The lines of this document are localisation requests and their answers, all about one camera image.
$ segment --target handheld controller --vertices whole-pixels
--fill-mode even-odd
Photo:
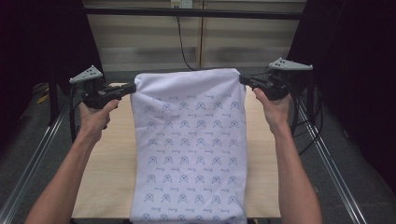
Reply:
[[[289,88],[284,76],[289,71],[312,70],[312,65],[294,63],[279,58],[268,65],[267,71],[262,75],[240,75],[239,82],[254,88],[260,88],[268,100],[275,101],[283,99],[289,94]]]
[[[103,74],[94,66],[83,71],[76,77],[70,78],[71,84],[82,82],[81,94],[84,104],[93,109],[102,109],[111,100],[121,100],[122,96],[136,92],[136,85],[107,86],[102,79]]]

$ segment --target wooden table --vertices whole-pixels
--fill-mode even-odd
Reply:
[[[262,104],[247,89],[247,217],[280,217],[275,140]],[[111,112],[111,122],[96,144],[73,218],[129,218],[134,197],[136,150],[130,96]]]

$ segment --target black curtain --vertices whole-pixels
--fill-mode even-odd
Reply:
[[[308,0],[289,59],[314,65],[329,108],[396,193],[396,3]]]
[[[50,71],[64,93],[68,80],[92,64],[102,70],[86,15],[41,7],[83,7],[80,0],[0,1],[1,143]]]

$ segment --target white cloth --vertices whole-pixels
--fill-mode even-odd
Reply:
[[[133,223],[247,223],[245,95],[235,69],[140,74]]]

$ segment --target white wall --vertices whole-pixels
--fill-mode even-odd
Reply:
[[[84,0],[86,6],[170,7],[170,0]],[[302,12],[305,0],[193,1],[193,8]],[[186,67],[173,17],[89,15],[106,71]],[[286,57],[297,21],[180,18],[191,66],[263,66]]]

